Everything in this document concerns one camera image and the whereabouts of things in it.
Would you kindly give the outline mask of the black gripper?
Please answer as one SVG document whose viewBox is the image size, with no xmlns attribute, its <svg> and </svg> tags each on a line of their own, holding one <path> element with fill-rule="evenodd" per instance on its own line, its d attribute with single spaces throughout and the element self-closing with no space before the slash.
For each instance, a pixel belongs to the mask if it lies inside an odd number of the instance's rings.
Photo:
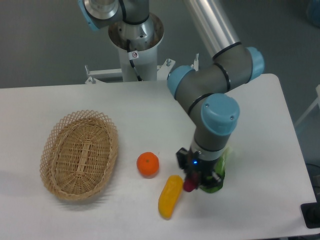
<svg viewBox="0 0 320 240">
<path fill-rule="evenodd" d="M 215 160 L 203 160 L 199 151 L 192 152 L 184 147 L 176 153 L 178 166 L 186 170 L 186 178 L 192 178 L 197 181 L 197 188 L 203 187 L 220 187 L 223 185 L 223 176 L 213 171 Z"/>
</svg>

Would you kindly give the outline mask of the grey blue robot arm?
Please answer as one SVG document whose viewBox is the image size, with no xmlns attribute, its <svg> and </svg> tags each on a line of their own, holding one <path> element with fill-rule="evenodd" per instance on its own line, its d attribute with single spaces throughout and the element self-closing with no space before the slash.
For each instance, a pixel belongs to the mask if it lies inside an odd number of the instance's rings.
<svg viewBox="0 0 320 240">
<path fill-rule="evenodd" d="M 242 45 L 218 0 L 185 5 L 213 64 L 203 70 L 179 66 L 167 75 L 167 87 L 195 124 L 190 148 L 176 154 L 185 173 L 183 188 L 209 192 L 223 186 L 225 172 L 218 162 L 240 115 L 227 93 L 259 77 L 265 63 L 256 48 Z M 164 31 L 147 0 L 80 0 L 78 6 L 92 30 L 108 27 L 124 82 L 157 79 L 157 46 Z"/>
</svg>

